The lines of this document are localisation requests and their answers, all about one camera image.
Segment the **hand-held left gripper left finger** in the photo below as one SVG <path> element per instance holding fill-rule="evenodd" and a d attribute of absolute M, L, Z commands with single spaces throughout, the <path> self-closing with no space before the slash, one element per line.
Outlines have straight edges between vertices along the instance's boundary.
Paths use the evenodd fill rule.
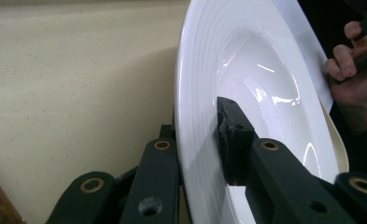
<path fill-rule="evenodd" d="M 172 124 L 163 124 L 160 128 L 159 137 L 176 140 L 175 127 Z"/>

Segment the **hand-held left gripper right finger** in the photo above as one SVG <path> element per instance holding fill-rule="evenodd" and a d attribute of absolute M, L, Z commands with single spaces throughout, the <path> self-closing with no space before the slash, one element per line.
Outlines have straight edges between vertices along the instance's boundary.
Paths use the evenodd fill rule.
<path fill-rule="evenodd" d="M 244 186 L 249 175 L 249 151 L 257 135 L 236 101 L 219 97 L 217 103 L 219 155 L 223 174 L 230 186 Z"/>

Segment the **white deep plate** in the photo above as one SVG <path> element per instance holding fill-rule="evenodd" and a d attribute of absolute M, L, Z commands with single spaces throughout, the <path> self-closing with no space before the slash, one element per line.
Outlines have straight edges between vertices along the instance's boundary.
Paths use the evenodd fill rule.
<path fill-rule="evenodd" d="M 191 0 L 176 60 L 178 156 L 193 224 L 254 224 L 242 187 L 223 176 L 217 99 L 236 101 L 257 135 L 333 181 L 338 163 L 309 70 L 272 0 Z"/>

